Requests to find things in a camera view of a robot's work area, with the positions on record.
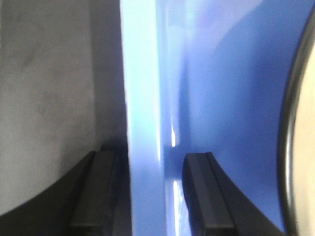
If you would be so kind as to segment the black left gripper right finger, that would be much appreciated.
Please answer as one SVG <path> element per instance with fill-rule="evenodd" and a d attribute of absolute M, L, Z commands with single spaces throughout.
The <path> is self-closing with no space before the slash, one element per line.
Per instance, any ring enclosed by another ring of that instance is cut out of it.
<path fill-rule="evenodd" d="M 188 153 L 182 185 L 193 236 L 283 236 L 221 168 L 211 152 Z"/>

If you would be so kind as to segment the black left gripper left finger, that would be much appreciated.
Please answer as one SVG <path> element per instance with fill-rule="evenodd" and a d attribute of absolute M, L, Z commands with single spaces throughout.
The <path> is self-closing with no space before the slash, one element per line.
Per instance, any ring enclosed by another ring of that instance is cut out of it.
<path fill-rule="evenodd" d="M 3 236 L 128 236 L 127 147 L 89 152 L 47 189 L 0 217 Z"/>

